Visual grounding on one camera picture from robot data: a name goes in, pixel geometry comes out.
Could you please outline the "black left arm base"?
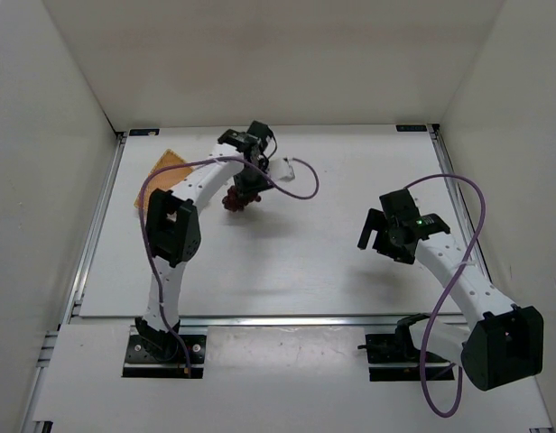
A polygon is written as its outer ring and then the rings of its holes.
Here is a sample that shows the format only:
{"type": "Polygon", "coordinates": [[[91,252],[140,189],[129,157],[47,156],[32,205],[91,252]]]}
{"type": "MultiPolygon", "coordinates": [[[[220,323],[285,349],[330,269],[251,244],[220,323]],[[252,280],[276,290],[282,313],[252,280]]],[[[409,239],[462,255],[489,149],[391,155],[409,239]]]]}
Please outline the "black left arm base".
{"type": "Polygon", "coordinates": [[[202,379],[207,336],[155,330],[141,318],[130,329],[122,376],[125,378],[202,379]]]}

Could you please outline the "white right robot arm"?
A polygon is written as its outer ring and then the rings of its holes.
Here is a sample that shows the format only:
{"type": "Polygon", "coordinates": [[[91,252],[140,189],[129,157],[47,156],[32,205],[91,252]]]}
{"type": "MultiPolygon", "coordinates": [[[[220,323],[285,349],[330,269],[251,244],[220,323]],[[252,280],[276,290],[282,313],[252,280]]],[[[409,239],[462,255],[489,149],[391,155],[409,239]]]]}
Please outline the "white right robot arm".
{"type": "Polygon", "coordinates": [[[541,313],[520,307],[466,263],[449,226],[436,214],[422,215],[410,192],[399,189],[369,209],[359,237],[398,263],[421,264],[436,278],[467,321],[467,329],[446,325],[428,314],[398,321],[392,348],[414,359],[425,345],[434,355],[461,366],[481,391],[535,376],[543,367],[541,313]]]}

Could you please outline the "dark red fake grape bunch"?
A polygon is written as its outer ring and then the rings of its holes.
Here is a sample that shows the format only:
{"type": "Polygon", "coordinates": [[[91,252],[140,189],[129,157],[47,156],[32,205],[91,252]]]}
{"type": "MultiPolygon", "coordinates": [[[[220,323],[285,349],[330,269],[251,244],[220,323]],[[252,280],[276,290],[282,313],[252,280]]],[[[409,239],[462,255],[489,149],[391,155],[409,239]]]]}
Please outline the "dark red fake grape bunch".
{"type": "Polygon", "coordinates": [[[258,193],[242,193],[236,186],[231,186],[227,194],[222,198],[222,205],[225,210],[230,212],[241,212],[251,203],[261,201],[258,193]]]}

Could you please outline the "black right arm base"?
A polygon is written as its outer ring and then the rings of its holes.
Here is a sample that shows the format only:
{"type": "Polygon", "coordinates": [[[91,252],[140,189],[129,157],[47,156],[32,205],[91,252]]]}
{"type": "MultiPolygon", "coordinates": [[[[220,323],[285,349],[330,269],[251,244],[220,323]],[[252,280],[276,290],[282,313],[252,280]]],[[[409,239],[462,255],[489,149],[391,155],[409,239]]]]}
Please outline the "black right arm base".
{"type": "Polygon", "coordinates": [[[419,382],[420,350],[412,342],[410,327],[428,319],[417,314],[400,319],[391,333],[365,335],[357,347],[366,353],[370,382],[419,382]]]}

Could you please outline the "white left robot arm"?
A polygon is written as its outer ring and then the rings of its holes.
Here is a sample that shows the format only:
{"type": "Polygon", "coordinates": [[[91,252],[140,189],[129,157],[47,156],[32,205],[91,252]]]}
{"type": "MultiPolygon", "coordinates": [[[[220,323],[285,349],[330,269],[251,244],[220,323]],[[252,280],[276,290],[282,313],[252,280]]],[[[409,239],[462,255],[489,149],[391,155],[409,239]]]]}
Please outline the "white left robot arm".
{"type": "Polygon", "coordinates": [[[232,180],[222,199],[224,209],[242,211],[271,189],[264,175],[265,156],[273,131],[253,121],[244,132],[228,129],[212,150],[213,157],[230,157],[193,170],[180,189],[155,189],[149,196],[144,223],[146,252],[152,259],[151,286],[145,313],[134,320],[144,350],[157,362],[186,362],[188,347],[180,341],[178,303],[188,262],[201,243],[199,214],[224,184],[232,180]]]}

